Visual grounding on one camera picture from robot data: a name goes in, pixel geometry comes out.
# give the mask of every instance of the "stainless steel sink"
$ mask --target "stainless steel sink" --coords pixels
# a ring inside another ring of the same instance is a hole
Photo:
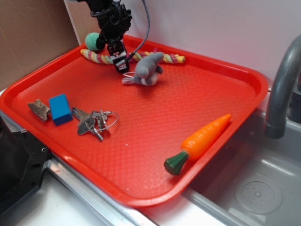
[[[184,196],[227,225],[301,224],[301,126],[263,134],[256,110],[191,183]]]

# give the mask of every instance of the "keys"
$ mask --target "keys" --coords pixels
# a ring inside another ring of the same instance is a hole
[[[107,131],[109,131],[109,127],[106,123],[106,121],[108,120],[108,116],[105,113],[103,113],[102,109],[100,109],[100,112],[92,111],[92,117],[97,119],[97,124],[99,128],[106,129]]]
[[[78,124],[77,133],[83,135],[87,132],[94,134],[100,141],[103,141],[102,135],[100,135],[95,128],[95,119],[92,117],[92,114],[86,113],[76,107],[72,109],[72,114],[80,120]]]

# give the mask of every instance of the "plastic tray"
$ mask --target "plastic tray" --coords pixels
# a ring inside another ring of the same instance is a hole
[[[126,36],[124,42],[130,52],[141,40]],[[113,65],[85,59],[82,48],[10,86],[0,97],[0,108],[111,197],[133,207],[156,205],[180,194],[268,91],[256,71],[150,41],[141,51],[179,54],[186,62],[161,63],[164,72],[155,86],[123,85],[124,76]],[[103,142],[89,133],[77,135],[75,117],[56,126],[51,119],[40,121],[27,106],[38,98],[49,106],[48,100],[62,93],[71,108],[102,108],[119,115],[111,133],[103,133]],[[165,171],[164,161],[181,151],[186,137],[227,113],[232,114],[230,125],[197,162],[187,162],[179,176]]]

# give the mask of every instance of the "gray plush bunny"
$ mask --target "gray plush bunny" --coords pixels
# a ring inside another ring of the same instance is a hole
[[[134,76],[124,78],[123,84],[141,84],[144,86],[153,86],[158,81],[158,74],[163,73],[163,68],[158,64],[163,60],[164,53],[156,52],[142,58],[136,68]]]

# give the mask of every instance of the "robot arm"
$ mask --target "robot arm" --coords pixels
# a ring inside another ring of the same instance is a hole
[[[127,10],[120,1],[113,0],[68,0],[69,2],[85,1],[91,11],[91,16],[97,18],[101,29],[96,41],[98,49],[107,50],[115,68],[120,73],[128,72],[129,63],[119,65],[118,62],[127,57],[127,50],[123,44],[123,35],[131,26],[131,10]]]

